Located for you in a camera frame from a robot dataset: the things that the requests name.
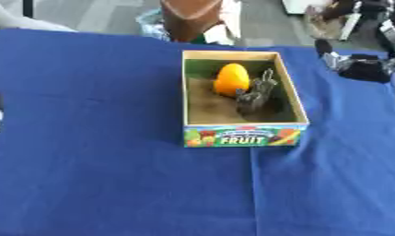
brown chair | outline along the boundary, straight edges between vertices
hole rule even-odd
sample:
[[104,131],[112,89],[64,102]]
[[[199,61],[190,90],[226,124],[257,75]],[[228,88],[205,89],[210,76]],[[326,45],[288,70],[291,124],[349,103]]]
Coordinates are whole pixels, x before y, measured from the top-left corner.
[[192,41],[219,22],[222,0],[161,0],[164,27],[173,41]]

blue tablecloth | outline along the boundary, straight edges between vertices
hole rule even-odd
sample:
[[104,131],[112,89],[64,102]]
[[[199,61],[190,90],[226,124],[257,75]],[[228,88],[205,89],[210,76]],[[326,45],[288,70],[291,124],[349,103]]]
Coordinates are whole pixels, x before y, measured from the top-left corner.
[[285,60],[301,143],[183,148],[183,49],[228,48],[0,30],[0,235],[395,235],[390,85],[257,49]]

fruit box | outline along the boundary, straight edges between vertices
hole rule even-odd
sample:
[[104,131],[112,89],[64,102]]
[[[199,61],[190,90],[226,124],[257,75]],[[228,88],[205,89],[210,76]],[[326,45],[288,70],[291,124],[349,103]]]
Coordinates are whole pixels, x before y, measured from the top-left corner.
[[[250,79],[271,68],[278,85],[261,111],[242,116],[236,100],[213,91],[220,69],[238,63]],[[274,52],[183,51],[184,146],[264,147],[293,146],[308,127],[308,118],[287,74]]]

orange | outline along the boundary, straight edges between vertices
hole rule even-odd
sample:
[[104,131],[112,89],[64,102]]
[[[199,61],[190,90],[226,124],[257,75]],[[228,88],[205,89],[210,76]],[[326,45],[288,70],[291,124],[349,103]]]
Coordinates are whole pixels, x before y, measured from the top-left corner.
[[235,97],[236,89],[246,91],[249,87],[249,73],[243,65],[236,63],[225,65],[214,83],[215,92],[228,97]]

floor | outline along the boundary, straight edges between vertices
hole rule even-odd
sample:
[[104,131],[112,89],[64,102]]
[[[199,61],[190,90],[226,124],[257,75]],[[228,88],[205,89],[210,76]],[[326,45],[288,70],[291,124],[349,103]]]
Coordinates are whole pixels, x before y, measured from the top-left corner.
[[[108,34],[140,34],[135,17],[157,8],[158,0],[34,0],[35,18],[44,19],[80,31]],[[21,13],[21,0],[0,0],[15,14]],[[242,0],[239,46],[313,45],[302,17],[288,16],[281,0]],[[367,24],[348,42],[336,47],[379,50],[373,25]]]

